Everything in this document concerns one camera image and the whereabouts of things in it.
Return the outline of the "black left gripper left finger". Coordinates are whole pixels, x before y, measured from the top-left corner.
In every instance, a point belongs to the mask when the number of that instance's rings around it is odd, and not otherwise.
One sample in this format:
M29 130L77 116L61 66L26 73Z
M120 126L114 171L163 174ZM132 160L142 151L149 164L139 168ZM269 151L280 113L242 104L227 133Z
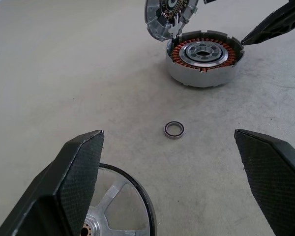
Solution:
M97 179L104 132L66 142L30 183L0 226L0 236L79 236Z

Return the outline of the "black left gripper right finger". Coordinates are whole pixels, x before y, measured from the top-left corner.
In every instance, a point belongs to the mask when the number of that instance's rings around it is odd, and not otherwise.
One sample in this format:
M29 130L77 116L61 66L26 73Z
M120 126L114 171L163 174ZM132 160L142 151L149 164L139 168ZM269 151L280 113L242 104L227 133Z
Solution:
M234 139L251 192L275 236L295 236L295 149L244 129Z

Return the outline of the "silver spoked rotor black rim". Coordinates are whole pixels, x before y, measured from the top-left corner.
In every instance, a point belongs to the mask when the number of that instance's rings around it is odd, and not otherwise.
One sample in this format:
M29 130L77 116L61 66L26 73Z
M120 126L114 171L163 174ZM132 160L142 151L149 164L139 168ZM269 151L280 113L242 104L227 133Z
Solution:
M125 171L101 163L79 236L157 236L155 210L146 190Z

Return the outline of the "silver motor cover circuit board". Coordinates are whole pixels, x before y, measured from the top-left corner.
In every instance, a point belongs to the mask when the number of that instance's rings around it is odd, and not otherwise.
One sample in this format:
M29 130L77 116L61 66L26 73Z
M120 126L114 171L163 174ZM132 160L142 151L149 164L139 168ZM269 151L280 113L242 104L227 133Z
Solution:
M146 0L145 23L158 41L177 38L193 14L199 0Z

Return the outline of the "silver motor housing copper coils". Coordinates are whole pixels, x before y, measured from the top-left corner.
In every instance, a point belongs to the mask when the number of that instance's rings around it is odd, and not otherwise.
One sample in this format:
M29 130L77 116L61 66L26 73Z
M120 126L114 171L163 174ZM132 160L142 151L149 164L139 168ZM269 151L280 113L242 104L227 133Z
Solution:
M186 86L208 88L224 85L238 75L244 57L241 42L219 31L183 33L166 45L166 68Z

